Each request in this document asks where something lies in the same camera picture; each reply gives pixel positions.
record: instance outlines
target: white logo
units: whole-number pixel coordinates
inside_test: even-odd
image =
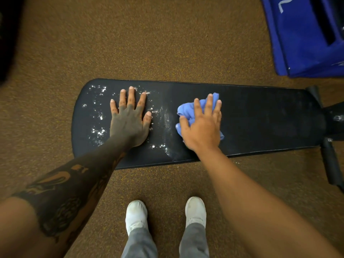
[[[340,61],[338,63],[332,64],[331,66],[336,65],[336,64],[338,64],[338,66],[344,66],[344,60]]]
[[[284,3],[290,3],[292,0],[283,0],[278,3],[278,8],[280,9],[280,12],[283,12],[282,4]]]

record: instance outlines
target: gray pants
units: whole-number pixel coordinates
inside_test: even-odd
[[[209,258],[205,228],[192,223],[185,228],[179,245],[180,258]],[[131,231],[121,258],[157,258],[157,247],[145,228]]]

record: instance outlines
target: left hand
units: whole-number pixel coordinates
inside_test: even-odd
[[[142,120],[146,92],[141,93],[139,102],[135,109],[135,89],[129,87],[128,103],[126,101],[126,90],[121,90],[119,98],[119,113],[113,99],[110,101],[112,120],[110,125],[110,138],[116,138],[117,143],[125,143],[129,149],[140,146],[147,138],[152,113],[146,112]]]

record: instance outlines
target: white sneaker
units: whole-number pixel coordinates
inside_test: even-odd
[[[185,228],[192,223],[199,223],[205,228],[207,212],[205,212],[205,205],[199,197],[193,196],[187,200],[185,215],[187,217]]]
[[[146,228],[148,230],[147,223],[147,208],[140,200],[132,201],[127,207],[126,215],[126,228],[128,235],[136,228]]]

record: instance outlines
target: blue bag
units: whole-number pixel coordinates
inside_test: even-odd
[[[343,0],[262,0],[278,75],[344,76]]]

